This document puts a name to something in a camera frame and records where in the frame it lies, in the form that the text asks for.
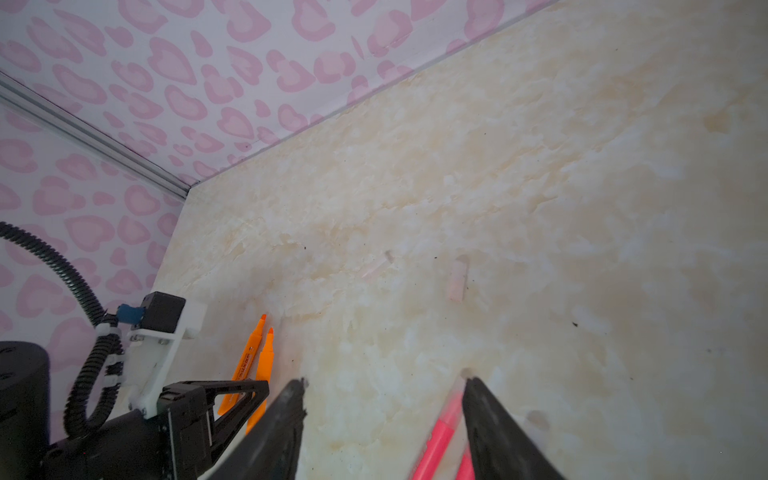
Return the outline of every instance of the aluminum corner strip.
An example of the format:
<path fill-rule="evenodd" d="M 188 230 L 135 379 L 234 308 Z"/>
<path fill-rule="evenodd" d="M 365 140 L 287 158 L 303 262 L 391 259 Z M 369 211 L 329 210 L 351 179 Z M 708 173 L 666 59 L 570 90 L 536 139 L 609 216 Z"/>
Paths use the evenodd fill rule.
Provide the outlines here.
<path fill-rule="evenodd" d="M 190 187 L 130 148 L 0 72 L 0 102 L 31 115 L 106 161 L 185 200 Z"/>

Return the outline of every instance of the beige marble surface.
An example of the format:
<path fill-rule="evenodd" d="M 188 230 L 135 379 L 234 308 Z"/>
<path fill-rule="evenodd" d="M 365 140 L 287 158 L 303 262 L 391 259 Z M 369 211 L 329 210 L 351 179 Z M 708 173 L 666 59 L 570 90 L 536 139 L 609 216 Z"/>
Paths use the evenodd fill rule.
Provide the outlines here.
<path fill-rule="evenodd" d="M 765 478 L 767 8 L 562 0 L 195 187 L 169 380 L 228 378 L 266 312 L 299 478 L 405 478 L 465 366 L 571 479 Z"/>

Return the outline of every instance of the pink heart pattern wall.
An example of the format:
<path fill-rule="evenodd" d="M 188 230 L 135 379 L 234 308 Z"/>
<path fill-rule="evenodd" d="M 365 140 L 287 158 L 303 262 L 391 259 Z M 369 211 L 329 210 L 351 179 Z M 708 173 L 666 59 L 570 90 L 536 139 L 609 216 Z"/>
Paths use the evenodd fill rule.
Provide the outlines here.
<path fill-rule="evenodd" d="M 0 220 L 32 232 L 77 268 L 105 306 L 149 293 L 182 204 L 0 107 Z M 0 240 L 0 340 L 46 348 L 51 440 L 64 438 L 69 389 L 94 329 L 37 257 Z"/>
<path fill-rule="evenodd" d="M 3 0 L 0 69 L 188 184 L 549 0 Z"/>

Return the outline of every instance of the white cable tie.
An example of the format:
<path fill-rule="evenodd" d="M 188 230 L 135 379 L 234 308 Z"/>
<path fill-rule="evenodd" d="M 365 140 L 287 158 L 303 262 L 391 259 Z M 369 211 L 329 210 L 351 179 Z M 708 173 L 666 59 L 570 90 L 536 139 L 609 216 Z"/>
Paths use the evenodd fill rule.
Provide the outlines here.
<path fill-rule="evenodd" d="M 121 384 L 123 381 L 124 381 L 124 377 L 122 375 L 105 375 L 104 387 L 109 388 L 111 386 L 116 386 L 118 384 Z"/>
<path fill-rule="evenodd" d="M 123 331 L 107 322 L 96 325 L 96 336 L 122 335 Z"/>
<path fill-rule="evenodd" d="M 118 362 L 125 363 L 125 354 L 118 355 L 117 353 L 110 353 L 107 355 L 107 359 L 104 361 L 104 366 L 114 365 Z"/>

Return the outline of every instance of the orange marker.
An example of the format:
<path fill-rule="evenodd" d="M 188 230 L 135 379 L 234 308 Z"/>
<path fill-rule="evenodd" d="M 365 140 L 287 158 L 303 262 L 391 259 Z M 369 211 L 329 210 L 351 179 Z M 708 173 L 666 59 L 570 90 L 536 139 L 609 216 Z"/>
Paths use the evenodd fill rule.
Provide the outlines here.
<path fill-rule="evenodd" d="M 261 316 L 256 329 L 248 337 L 248 343 L 245 344 L 245 350 L 243 350 L 243 355 L 240 356 L 240 362 L 237 364 L 234 375 L 232 375 L 232 380 L 237 381 L 248 378 L 250 367 L 253 365 L 253 359 L 256 358 L 256 351 L 261 343 L 261 336 L 264 332 L 264 320 L 266 320 L 266 314 Z M 239 393 L 229 393 L 224 396 L 224 400 L 221 401 L 221 406 L 219 407 L 219 415 L 227 413 L 229 409 L 234 407 L 239 397 Z"/>
<path fill-rule="evenodd" d="M 261 353 L 259 354 L 259 364 L 256 366 L 255 380 L 266 380 L 269 382 L 270 378 L 272 378 L 272 361 L 275 360 L 275 351 L 272 348 L 272 341 L 274 340 L 274 337 L 275 332 L 270 329 L 270 331 L 266 333 L 264 348 L 261 349 Z M 246 434 L 249 433 L 253 426 L 256 425 L 256 422 L 261 419 L 265 411 L 266 400 L 264 400 L 261 405 L 259 405 L 259 408 L 256 409 L 253 415 L 251 415 L 248 419 L 248 425 L 245 429 Z"/>

